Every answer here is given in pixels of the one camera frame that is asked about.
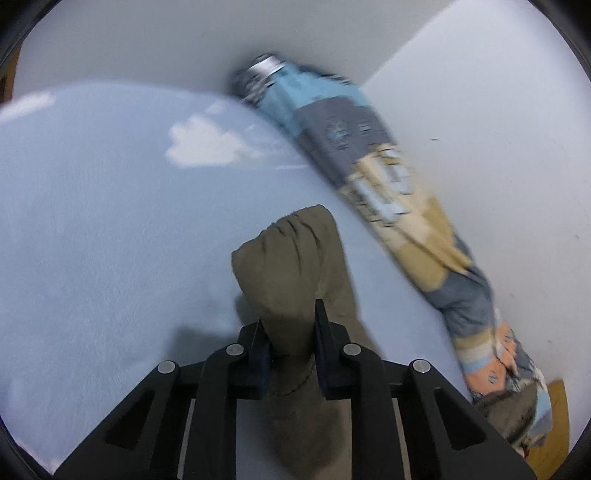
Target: white cloud pattern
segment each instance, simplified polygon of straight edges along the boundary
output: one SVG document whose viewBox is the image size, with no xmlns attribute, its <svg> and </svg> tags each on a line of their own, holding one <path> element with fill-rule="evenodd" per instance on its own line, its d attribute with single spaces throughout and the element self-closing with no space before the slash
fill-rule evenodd
<svg viewBox="0 0 591 480">
<path fill-rule="evenodd" d="M 165 156 L 181 168 L 223 167 L 253 160 L 257 163 L 266 157 L 265 152 L 247 145 L 239 134 L 199 114 L 173 125 L 169 135 L 173 145 Z"/>
</svg>

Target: wooden floor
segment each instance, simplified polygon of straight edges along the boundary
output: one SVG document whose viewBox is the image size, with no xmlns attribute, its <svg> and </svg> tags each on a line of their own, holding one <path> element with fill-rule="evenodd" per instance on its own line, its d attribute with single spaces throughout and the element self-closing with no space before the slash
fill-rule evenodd
<svg viewBox="0 0 591 480">
<path fill-rule="evenodd" d="M 8 63 L 6 72 L 2 75 L 2 77 L 0 77 L 0 103 L 4 103 L 12 99 L 14 75 L 17 71 L 17 61 L 20 51 L 21 46 L 19 45 L 12 54 L 12 58 Z"/>
</svg>

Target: gray fabric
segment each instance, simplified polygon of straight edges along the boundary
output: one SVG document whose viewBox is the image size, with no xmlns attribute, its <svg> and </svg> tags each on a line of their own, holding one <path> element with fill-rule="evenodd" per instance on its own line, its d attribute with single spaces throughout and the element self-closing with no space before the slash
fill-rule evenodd
<svg viewBox="0 0 591 480">
<path fill-rule="evenodd" d="M 370 153 L 371 145 L 392 141 L 372 109 L 344 96 L 300 107 L 295 117 L 305 128 L 298 142 L 337 188 L 355 171 L 355 162 Z"/>
</svg>

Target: blue surface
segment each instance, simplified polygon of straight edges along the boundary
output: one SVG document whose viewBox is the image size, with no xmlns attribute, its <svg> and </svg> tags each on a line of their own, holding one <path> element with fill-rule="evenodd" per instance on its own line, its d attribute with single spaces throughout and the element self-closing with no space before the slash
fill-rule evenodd
<svg viewBox="0 0 591 480">
<path fill-rule="evenodd" d="M 0 123 L 0 413 L 45 466 L 161 360 L 200 361 L 232 341 L 252 313 L 230 252 L 317 203 L 336 218 L 361 317 L 387 358 L 429 359 L 466 393 L 439 313 L 256 112 L 142 85 L 54 93 L 53 106 Z M 242 142 L 233 162 L 170 161 L 171 127 L 195 114 Z M 241 404 L 238 478 L 287 478 L 263 436 L 256 407 Z"/>
</svg>

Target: beige fabric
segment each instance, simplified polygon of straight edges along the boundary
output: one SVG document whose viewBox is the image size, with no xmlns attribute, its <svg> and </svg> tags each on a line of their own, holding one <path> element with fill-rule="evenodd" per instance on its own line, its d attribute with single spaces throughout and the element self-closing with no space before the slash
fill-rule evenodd
<svg viewBox="0 0 591 480">
<path fill-rule="evenodd" d="M 321 205 L 273 223 L 232 254 L 232 268 L 275 353 L 267 406 L 277 454 L 299 479 L 350 478 L 350 402 L 324 400 L 313 362 L 314 301 L 375 350 L 357 318 L 345 254 Z"/>
</svg>

